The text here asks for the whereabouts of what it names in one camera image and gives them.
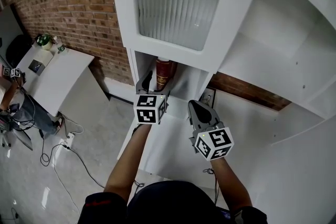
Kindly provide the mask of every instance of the cabinet door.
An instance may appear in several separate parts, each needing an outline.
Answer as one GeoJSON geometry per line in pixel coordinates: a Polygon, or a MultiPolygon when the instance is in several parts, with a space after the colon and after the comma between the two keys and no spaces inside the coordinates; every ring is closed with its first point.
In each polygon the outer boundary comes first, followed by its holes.
{"type": "Polygon", "coordinates": [[[216,72],[252,0],[115,0],[127,48],[216,72]]]}

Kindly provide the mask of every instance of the jeans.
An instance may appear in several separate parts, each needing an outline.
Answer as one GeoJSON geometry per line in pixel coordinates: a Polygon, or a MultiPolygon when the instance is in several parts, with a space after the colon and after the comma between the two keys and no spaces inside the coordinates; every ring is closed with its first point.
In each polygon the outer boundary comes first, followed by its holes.
{"type": "Polygon", "coordinates": [[[40,106],[33,97],[29,96],[30,99],[25,95],[25,100],[21,108],[14,114],[13,118],[18,121],[30,121],[34,114],[35,105],[35,115],[34,115],[34,126],[43,131],[44,134],[56,134],[57,128],[53,121],[49,118],[47,111],[40,106]]]}

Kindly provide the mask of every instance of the bottle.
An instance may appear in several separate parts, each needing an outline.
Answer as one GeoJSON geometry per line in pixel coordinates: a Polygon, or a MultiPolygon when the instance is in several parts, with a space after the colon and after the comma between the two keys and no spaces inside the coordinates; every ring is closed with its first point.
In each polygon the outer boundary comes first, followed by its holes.
{"type": "Polygon", "coordinates": [[[63,42],[60,38],[58,37],[54,37],[54,41],[55,41],[55,44],[57,46],[57,49],[58,49],[58,54],[60,54],[62,51],[65,50],[65,47],[63,46],[63,42]]]}

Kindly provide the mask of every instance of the person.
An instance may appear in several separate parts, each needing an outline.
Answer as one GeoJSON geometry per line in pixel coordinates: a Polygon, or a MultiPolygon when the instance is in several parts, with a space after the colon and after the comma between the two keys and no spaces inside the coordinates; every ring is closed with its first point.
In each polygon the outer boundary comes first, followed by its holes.
{"type": "Polygon", "coordinates": [[[86,198],[78,224],[141,220],[267,223],[266,215],[252,207],[246,188],[224,158],[211,161],[211,165],[229,207],[230,217],[222,213],[201,189],[182,181],[164,181],[146,186],[133,196],[127,206],[150,129],[151,125],[143,124],[135,130],[115,165],[104,192],[86,198]]]}
{"type": "MultiPolygon", "coordinates": [[[[0,65],[0,87],[3,89],[9,85],[9,80],[3,75],[3,66],[0,65]]],[[[10,87],[4,93],[1,104],[1,114],[10,115],[15,121],[27,124],[26,128],[34,124],[35,127],[43,131],[45,135],[55,135],[64,124],[64,119],[59,118],[53,122],[47,111],[42,108],[31,96],[23,94],[20,89],[23,85],[23,78],[19,77],[10,83],[10,87]]]]}

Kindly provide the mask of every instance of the potted plant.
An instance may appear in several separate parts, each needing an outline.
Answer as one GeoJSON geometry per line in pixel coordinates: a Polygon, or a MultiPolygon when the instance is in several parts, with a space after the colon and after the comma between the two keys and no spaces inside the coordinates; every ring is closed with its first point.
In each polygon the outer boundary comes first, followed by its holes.
{"type": "Polygon", "coordinates": [[[50,34],[43,34],[37,38],[37,43],[42,47],[43,50],[50,50],[53,41],[50,34]]]}

